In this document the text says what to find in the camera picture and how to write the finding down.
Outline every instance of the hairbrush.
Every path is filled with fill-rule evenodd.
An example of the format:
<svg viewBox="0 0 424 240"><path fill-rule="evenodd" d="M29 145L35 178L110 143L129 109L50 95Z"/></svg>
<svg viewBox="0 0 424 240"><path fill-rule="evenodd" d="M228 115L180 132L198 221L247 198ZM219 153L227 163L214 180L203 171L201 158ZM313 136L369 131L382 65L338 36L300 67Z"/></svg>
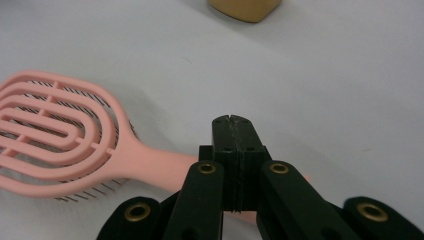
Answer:
<svg viewBox="0 0 424 240"><path fill-rule="evenodd" d="M197 161L146 146L112 94L56 74L6 80L0 121L0 188L25 196L61 199L121 178L174 192Z"/></svg>

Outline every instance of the brown object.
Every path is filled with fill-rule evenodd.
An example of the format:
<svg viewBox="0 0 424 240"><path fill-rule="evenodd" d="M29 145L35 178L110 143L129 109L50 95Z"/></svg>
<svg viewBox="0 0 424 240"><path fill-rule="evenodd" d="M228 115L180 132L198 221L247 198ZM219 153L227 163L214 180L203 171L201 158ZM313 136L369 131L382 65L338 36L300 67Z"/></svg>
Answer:
<svg viewBox="0 0 424 240"><path fill-rule="evenodd" d="M260 22L281 0L208 0L218 11L245 22Z"/></svg>

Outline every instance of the brass screw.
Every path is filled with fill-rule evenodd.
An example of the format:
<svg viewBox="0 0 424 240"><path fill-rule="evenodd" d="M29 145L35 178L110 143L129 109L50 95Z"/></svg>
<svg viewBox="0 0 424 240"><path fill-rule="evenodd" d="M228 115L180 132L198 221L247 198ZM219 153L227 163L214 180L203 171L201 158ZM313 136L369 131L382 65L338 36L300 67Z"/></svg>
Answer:
<svg viewBox="0 0 424 240"><path fill-rule="evenodd" d="M144 202L138 202L125 210L125 218L130 222L138 222L147 218L150 214L150 206Z"/></svg>
<svg viewBox="0 0 424 240"><path fill-rule="evenodd" d="M371 203L360 203L356 206L359 213L369 220L375 222L385 222L389 219L387 213L380 207Z"/></svg>
<svg viewBox="0 0 424 240"><path fill-rule="evenodd" d="M201 164L197 167L197 169L203 174L210 174L216 171L216 167L209 163Z"/></svg>
<svg viewBox="0 0 424 240"><path fill-rule="evenodd" d="M271 166L269 166L269 169L271 169L271 171L273 171L274 173L278 174L285 174L289 172L289 168L282 163L271 164Z"/></svg>

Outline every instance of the white table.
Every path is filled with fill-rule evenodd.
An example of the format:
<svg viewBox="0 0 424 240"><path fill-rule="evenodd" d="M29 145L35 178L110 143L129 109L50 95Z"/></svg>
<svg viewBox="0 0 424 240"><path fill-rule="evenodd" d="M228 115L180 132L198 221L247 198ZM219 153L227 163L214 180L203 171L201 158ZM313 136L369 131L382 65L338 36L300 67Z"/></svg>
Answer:
<svg viewBox="0 0 424 240"><path fill-rule="evenodd" d="M0 77L39 69L98 83L148 145L196 155L211 121L250 119L322 196L379 199L424 229L424 4L284 0L248 24L204 0L0 1ZM131 181L79 204L0 190L0 239L94 239ZM224 239L261 239L225 222Z"/></svg>

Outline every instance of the brass ring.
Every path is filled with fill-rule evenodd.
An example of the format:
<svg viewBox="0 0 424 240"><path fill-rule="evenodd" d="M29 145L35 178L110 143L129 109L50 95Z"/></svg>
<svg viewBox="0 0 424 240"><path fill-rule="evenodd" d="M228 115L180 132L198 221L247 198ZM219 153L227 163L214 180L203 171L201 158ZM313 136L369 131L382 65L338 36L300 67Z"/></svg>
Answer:
<svg viewBox="0 0 424 240"><path fill-rule="evenodd" d="M371 203L360 203L356 206L359 213L361 213L362 216L375 221L375 222L385 222L389 219L389 215L381 209L380 207L371 204Z"/></svg>
<svg viewBox="0 0 424 240"><path fill-rule="evenodd" d="M216 167L209 163L201 164L197 167L197 169L203 174L210 174L216 171Z"/></svg>
<svg viewBox="0 0 424 240"><path fill-rule="evenodd" d="M269 169L278 174L285 174L289 172L289 168L282 163L273 163L269 166Z"/></svg>
<svg viewBox="0 0 424 240"><path fill-rule="evenodd" d="M134 213L134 210L136 209L142 210L141 213ZM134 203L125 210L125 218L130 222L138 222L147 218L147 216L150 214L150 211L150 206L147 203Z"/></svg>

